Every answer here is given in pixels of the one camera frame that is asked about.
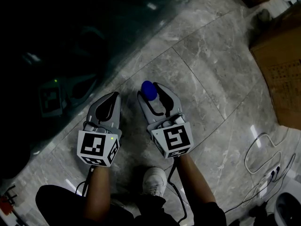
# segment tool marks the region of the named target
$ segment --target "black cable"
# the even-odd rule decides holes
[[[256,197],[261,191],[263,191],[264,189],[266,189],[266,188],[268,187],[268,185],[272,182],[273,177],[274,177],[274,176],[272,176],[272,178],[271,178],[271,180],[269,181],[269,183],[268,183],[262,190],[260,190],[257,194],[255,194],[252,198],[250,198],[250,199],[248,199],[248,200],[245,200],[245,201],[242,201],[242,202],[241,202],[239,205],[237,205],[236,207],[234,207],[234,208],[232,208],[232,209],[229,209],[229,210],[225,211],[225,214],[226,214],[227,212],[233,210],[233,209],[238,208],[241,204],[243,204],[243,203],[245,203],[245,202],[247,202],[247,201],[250,201],[251,199],[253,199],[254,197]]]
[[[76,190],[75,190],[75,194],[76,194],[76,192],[77,192],[79,186],[82,185],[84,182],[85,182],[85,181],[83,181],[83,182],[81,182],[80,184],[78,184],[78,186],[76,187]]]
[[[288,164],[287,164],[285,170],[282,172],[282,175],[280,176],[280,178],[278,178],[277,180],[274,180],[273,182],[278,182],[281,178],[285,177],[285,175],[286,175],[287,172],[289,171],[289,170],[287,170],[287,169],[288,169],[289,165],[291,164],[291,162],[292,162],[292,161],[293,161],[293,162],[295,161],[295,157],[296,157],[296,153],[294,153],[294,154],[292,155],[290,161],[288,162]]]
[[[275,182],[276,182],[276,179],[277,179],[278,173],[279,173],[279,171],[277,171],[277,174],[276,174],[276,176],[275,176],[275,179],[273,180],[273,183],[275,183]]]
[[[294,153],[294,154],[292,155],[292,157],[291,157],[291,159],[290,159],[288,165],[286,166],[286,168],[285,168],[284,172],[282,173],[282,175],[280,176],[280,178],[278,178],[277,180],[275,179],[275,180],[273,181],[273,182],[278,182],[280,179],[282,179],[282,183],[281,183],[280,188],[278,189],[278,191],[277,191],[275,194],[273,194],[273,195],[267,200],[267,202],[268,202],[272,197],[274,197],[274,196],[280,191],[280,189],[281,189],[281,187],[282,187],[282,184],[283,184],[283,181],[284,181],[284,178],[285,178],[285,176],[287,175],[288,171],[291,169],[291,167],[292,167],[292,165],[293,165],[293,162],[294,162],[294,160],[295,160],[295,157],[296,157],[296,153]],[[264,189],[266,189],[266,188],[268,187],[268,185],[272,182],[273,177],[274,177],[274,175],[272,176],[270,182],[266,185],[266,187],[265,187]],[[236,207],[234,207],[234,208],[232,208],[232,209],[229,209],[228,211],[225,212],[225,214],[226,214],[227,212],[233,210],[233,209],[236,209],[236,208],[239,207],[241,204],[243,204],[243,203],[245,203],[245,202],[247,202],[247,201],[250,201],[251,199],[253,199],[255,196],[257,196],[257,195],[258,195],[261,191],[263,191],[264,189],[260,190],[260,191],[259,191],[257,194],[255,194],[252,198],[250,198],[250,199],[248,199],[248,200],[246,200],[246,201],[241,202],[238,206],[236,206]]]
[[[182,199],[182,197],[181,197],[181,194],[179,193],[177,187],[170,181],[170,178],[171,178],[171,176],[173,175],[174,170],[175,170],[175,168],[176,168],[176,166],[177,166],[177,162],[178,162],[178,158],[175,158],[175,159],[174,159],[174,164],[173,164],[173,167],[172,167],[171,170],[170,170],[170,173],[169,173],[167,182],[174,188],[175,192],[177,193],[178,197],[180,198],[180,202],[181,202],[182,207],[183,207],[184,217],[181,218],[181,219],[178,221],[178,224],[179,224],[181,221],[183,221],[184,219],[187,218],[187,211],[186,211],[186,208],[185,208],[183,199]]]
[[[291,159],[290,159],[290,161],[289,161],[289,163],[288,163],[288,165],[287,165],[287,167],[286,167],[286,169],[287,169],[288,166],[290,165],[292,159],[293,159],[290,168],[289,168],[288,170],[285,170],[286,172],[285,172],[285,174],[284,174],[284,177],[282,178],[281,186],[279,187],[279,189],[277,190],[277,192],[275,192],[275,193],[267,200],[267,202],[268,202],[272,197],[274,197],[274,196],[280,191],[280,189],[281,189],[281,187],[282,187],[282,185],[283,185],[284,178],[285,178],[285,176],[287,175],[288,171],[291,169],[291,167],[292,167],[292,165],[293,165],[293,162],[294,162],[294,160],[295,160],[295,157],[296,157],[296,153],[294,153],[294,154],[292,155],[292,157],[291,157]]]
[[[90,169],[89,169],[89,173],[88,173],[88,176],[87,176],[85,184],[84,184],[83,192],[81,193],[83,196],[85,195],[86,190],[88,188],[88,185],[89,185],[89,182],[90,182],[90,179],[91,179],[94,168],[95,168],[95,166],[91,166]]]

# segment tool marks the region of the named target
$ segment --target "marble floor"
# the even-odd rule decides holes
[[[111,166],[112,194],[130,192],[141,168],[161,167],[168,174],[173,164],[172,159],[162,158],[146,133],[147,122],[136,99],[144,80],[164,84],[181,99],[194,138],[195,148],[190,155],[224,211],[239,204],[279,160],[275,158],[256,174],[250,174],[244,165],[246,152],[259,134],[267,132],[278,142],[287,130],[277,123],[267,85],[248,49],[249,34],[254,29],[251,20],[260,10],[261,7],[248,9],[240,0],[191,0],[138,53],[123,61],[109,83],[92,95],[92,102],[113,91],[122,98],[120,128],[124,137]],[[15,210],[29,226],[47,225],[35,204],[40,186],[54,184],[75,191],[86,179],[89,166],[77,157],[76,146],[90,105],[15,179]],[[300,137],[299,130],[289,129],[287,139],[277,149],[265,138],[260,139],[249,154],[249,168],[259,168],[280,150],[282,171],[297,149],[292,170],[294,177],[300,177]],[[177,172],[172,181],[182,189]],[[181,225],[191,226],[193,214],[184,191],[180,191],[188,212]],[[165,211],[176,220],[182,218],[179,198],[170,186],[164,198]],[[240,218],[241,225],[252,225],[248,210],[260,202],[254,199],[247,207],[227,213],[227,223]],[[127,208],[135,216],[139,214],[132,202],[127,203]]]

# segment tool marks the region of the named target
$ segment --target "wire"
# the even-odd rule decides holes
[[[175,158],[175,159],[174,159],[174,164],[173,164],[173,167],[172,167],[171,170],[170,170],[170,173],[169,173],[167,182],[174,188],[175,192],[177,193],[178,197],[180,198],[180,202],[181,202],[182,207],[183,207],[183,210],[184,210],[184,217],[181,218],[181,219],[178,221],[178,224],[179,224],[181,221],[183,221],[184,219],[187,218],[187,211],[186,211],[186,208],[185,208],[183,199],[182,199],[182,197],[181,197],[181,194],[179,193],[177,187],[170,181],[170,178],[171,178],[171,176],[173,175],[174,170],[175,170],[175,168],[176,168],[176,166],[177,166],[177,162],[178,162],[178,158]]]
[[[272,182],[272,180],[273,180],[273,176],[272,176],[271,180],[269,181],[269,183],[268,183],[262,190],[260,190],[257,194],[255,194],[252,198],[250,198],[250,199],[248,199],[248,200],[246,200],[246,201],[242,201],[239,205],[235,206],[234,208],[225,211],[225,214],[226,214],[227,212],[233,210],[233,209],[238,208],[238,207],[239,207],[241,204],[243,204],[244,202],[247,202],[247,201],[252,200],[252,199],[253,199],[254,197],[256,197],[261,191],[263,191],[264,189],[266,189],[266,188],[269,186],[269,184]]]
[[[87,176],[87,178],[86,178],[86,181],[85,181],[85,184],[84,184],[84,188],[83,188],[83,191],[82,191],[82,193],[81,193],[83,196],[85,195],[86,190],[87,190],[87,188],[88,188],[88,185],[89,185],[89,183],[90,183],[90,179],[91,179],[91,176],[92,176],[92,173],[93,173],[94,168],[95,168],[95,166],[92,165],[92,166],[90,167],[90,169],[89,169],[88,176]]]
[[[282,187],[282,185],[283,185],[284,178],[285,178],[285,176],[287,175],[288,171],[291,169],[291,167],[292,167],[292,165],[293,165],[293,162],[295,161],[295,158],[296,158],[296,153],[294,153],[294,154],[292,155],[292,157],[291,157],[291,159],[290,159],[290,161],[289,161],[289,163],[288,163],[288,165],[287,165],[287,167],[286,167],[286,169],[288,169],[288,166],[289,166],[290,163],[292,162],[290,168],[289,168],[288,170],[286,170],[286,173],[285,173],[285,174],[283,174],[284,176],[283,176],[283,178],[282,178],[281,186],[279,187],[279,189],[277,190],[277,192],[275,192],[275,193],[267,200],[267,202],[268,202],[272,197],[274,197],[274,196],[280,191],[280,189],[281,189],[281,187]]]
[[[261,180],[259,181],[259,183],[256,185],[256,186],[254,186],[248,193],[247,193],[247,195],[245,196],[245,198],[243,199],[243,201],[247,198],[247,196],[249,195],[249,193],[250,192],[252,192],[252,190],[255,188],[255,190],[254,190],[254,192],[253,192],[253,195],[251,196],[251,198],[253,198],[254,197],[254,194],[256,193],[256,190],[258,189],[258,187],[259,187],[259,185],[263,182],[263,181],[265,181],[265,175],[261,178]],[[251,202],[252,200],[250,200],[247,204],[245,204],[245,205],[241,205],[241,207],[245,207],[245,206],[247,206],[250,202]]]
[[[292,157],[291,157],[291,159],[290,159],[290,161],[288,162],[288,164],[287,164],[287,166],[286,166],[286,168],[285,168],[285,170],[282,172],[282,175],[280,176],[280,178],[278,178],[277,180],[275,180],[274,182],[277,182],[277,181],[279,181],[287,172],[288,172],[288,167],[289,167],[289,165],[290,165],[290,163],[291,163],[291,161],[295,161],[295,158],[296,158],[296,153],[294,153],[293,155],[292,155]]]
[[[277,182],[274,186],[273,186],[273,188],[265,195],[265,196],[267,196],[270,192],[272,192],[273,191],[273,189],[276,187],[276,185],[278,184],[278,181],[280,180],[280,179],[282,179],[282,183],[281,183],[281,186],[280,186],[280,188],[282,187],[282,184],[283,184],[283,181],[284,181],[284,178],[285,178],[285,176],[287,175],[287,173],[288,173],[288,171],[290,170],[290,168],[292,167],[292,165],[293,165],[293,162],[294,162],[294,160],[295,160],[295,157],[296,157],[296,153],[294,153],[293,155],[292,155],[292,157],[291,157],[291,159],[290,159],[290,161],[288,162],[288,164],[287,164],[287,166],[285,167],[285,170],[283,171],[283,173],[282,173],[282,175],[280,176],[280,178],[278,178],[277,180],[276,180],[276,178],[277,178],[277,176],[278,176],[278,173],[279,173],[279,171],[277,171],[277,174],[276,174],[276,177],[275,177],[275,180],[273,180],[272,182],[274,183],[274,182]],[[256,192],[256,190],[257,190],[257,188],[258,188],[258,186],[260,185],[260,183],[262,183],[262,181],[265,179],[265,176],[261,179],[261,181],[256,185],[256,186],[254,186],[249,192],[248,192],[248,194],[245,196],[245,198],[243,199],[243,202],[241,203],[241,204],[243,204],[244,202],[247,202],[247,201],[245,201],[245,199],[246,199],[246,197],[249,195],[249,193],[256,187],[256,189],[254,190],[254,193]],[[278,189],[278,191],[275,193],[275,194],[273,194],[268,200],[267,200],[267,202],[273,197],[273,196],[275,196],[279,191],[280,191],[280,188]],[[256,194],[256,195],[254,195],[254,193],[253,193],[253,195],[252,195],[252,197],[249,199],[249,203],[251,202],[251,200],[258,194]]]
[[[75,194],[77,193],[77,190],[79,188],[80,185],[82,185],[85,181],[81,182],[80,184],[78,184],[78,186],[76,187],[76,190],[75,190]]]
[[[248,168],[248,166],[247,166],[247,164],[246,164],[246,160],[247,160],[248,154],[249,154],[249,152],[250,152],[252,146],[255,144],[255,142],[256,142],[257,140],[259,140],[261,137],[266,136],[266,137],[268,137],[268,139],[269,139],[269,141],[271,142],[271,144],[273,145],[273,147],[277,147],[277,146],[279,146],[281,143],[283,143],[283,142],[286,140],[286,137],[287,137],[287,134],[288,134],[288,130],[289,130],[289,128],[287,128],[287,131],[286,131],[286,134],[285,134],[284,138],[283,138],[282,141],[280,141],[278,144],[274,144],[274,143],[272,142],[271,138],[269,137],[269,135],[268,135],[267,133],[265,133],[265,132],[264,132],[264,133],[261,133],[261,134],[253,141],[253,143],[250,145],[249,150],[247,151],[246,156],[245,156],[245,167],[246,167],[246,169],[247,169],[247,171],[248,171],[249,173],[255,174],[256,172],[258,172],[258,171],[259,171],[261,168],[263,168],[267,163],[269,163],[271,160],[273,160],[274,157],[275,157],[277,154],[280,155],[279,162],[281,161],[281,151],[278,151],[278,152],[276,152],[269,160],[267,160],[264,164],[262,164],[256,171],[250,171],[250,169]]]

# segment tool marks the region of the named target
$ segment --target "white cable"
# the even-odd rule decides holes
[[[253,141],[253,143],[250,145],[249,150],[247,151],[246,157],[245,157],[245,167],[246,167],[247,171],[248,171],[250,174],[255,174],[255,173],[257,173],[257,172],[258,172],[261,168],[263,168],[267,163],[269,163],[271,160],[273,160],[274,157],[275,157],[277,154],[279,154],[279,156],[280,156],[280,157],[279,157],[279,163],[281,162],[281,151],[278,151],[278,152],[276,152],[269,160],[267,160],[264,164],[262,164],[256,171],[254,171],[254,172],[250,171],[250,169],[248,168],[248,166],[247,166],[247,164],[246,164],[246,159],[247,159],[247,157],[248,157],[248,154],[249,154],[249,152],[250,152],[252,146],[255,144],[255,142],[257,142],[257,140],[259,140],[262,136],[266,136],[266,137],[268,137],[268,139],[269,139],[269,141],[271,142],[271,144],[273,145],[273,147],[277,147],[277,146],[279,146],[281,143],[283,143],[283,142],[286,140],[287,134],[288,134],[288,130],[289,130],[289,128],[287,128],[287,131],[286,131],[286,134],[285,134],[284,138],[283,138],[278,144],[274,144],[273,141],[271,140],[271,138],[269,137],[269,135],[268,135],[267,133],[261,133],[261,134]],[[253,192],[253,194],[252,194],[252,196],[251,196],[251,198],[253,198],[254,195],[256,194],[256,191],[257,191],[259,185],[260,185],[265,179],[266,179],[266,175],[264,175],[264,176],[260,179],[259,183],[258,183],[256,186],[254,186],[254,187],[247,193],[247,195],[245,196],[245,198],[243,199],[243,201],[247,198],[247,196],[249,195],[249,193],[252,192],[252,190],[255,188],[255,190],[254,190],[254,192]],[[242,207],[245,207],[245,206],[247,206],[251,201],[252,201],[252,200],[248,201],[248,203],[245,204],[245,205],[242,204],[241,206],[242,206]]]
[[[287,128],[285,137],[284,137],[284,138],[282,139],[282,141],[280,141],[278,144],[274,144],[274,143],[272,142],[271,138],[269,137],[269,135],[268,135],[267,133],[261,133],[261,134],[253,141],[253,143],[251,144],[249,150],[248,150],[247,153],[246,153],[246,157],[245,157],[245,167],[246,167],[246,169],[247,169],[247,171],[248,171],[249,173],[255,174],[256,172],[258,172],[258,171],[259,171],[261,168],[263,168],[267,163],[269,163],[271,160],[273,160],[274,157],[275,157],[277,154],[280,155],[280,157],[279,157],[279,162],[281,161],[281,151],[278,151],[278,152],[276,152],[269,160],[267,160],[264,164],[262,164],[256,171],[250,171],[250,169],[249,169],[248,166],[246,165],[246,159],[247,159],[248,154],[249,154],[249,152],[250,152],[252,146],[254,145],[254,143],[255,143],[257,140],[259,140],[262,136],[266,136],[266,137],[268,137],[268,139],[269,139],[269,141],[271,142],[271,144],[273,145],[273,147],[277,147],[277,146],[279,146],[281,143],[283,143],[283,142],[285,141],[285,139],[286,139],[286,137],[287,137],[288,130],[289,130],[289,129]]]
[[[254,186],[254,187],[246,194],[245,198],[243,199],[243,202],[245,201],[245,199],[247,198],[247,196],[249,195],[249,193],[252,192],[252,190],[255,188],[255,190],[254,190],[254,192],[253,192],[253,194],[252,194],[252,196],[251,196],[250,198],[253,198],[253,197],[254,197],[254,195],[255,195],[255,193],[256,193],[256,191],[257,191],[259,185],[260,185],[265,179],[266,179],[266,177],[265,177],[265,175],[264,175],[264,176],[261,178],[260,182],[259,182],[256,186]],[[245,207],[246,205],[248,205],[251,201],[252,201],[252,199],[251,199],[250,201],[248,201],[247,204],[245,204],[245,205],[242,204],[241,207],[244,208],[244,207]]]

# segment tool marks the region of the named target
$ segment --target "cardboard box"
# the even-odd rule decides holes
[[[251,46],[278,122],[301,130],[301,4],[279,16]]]

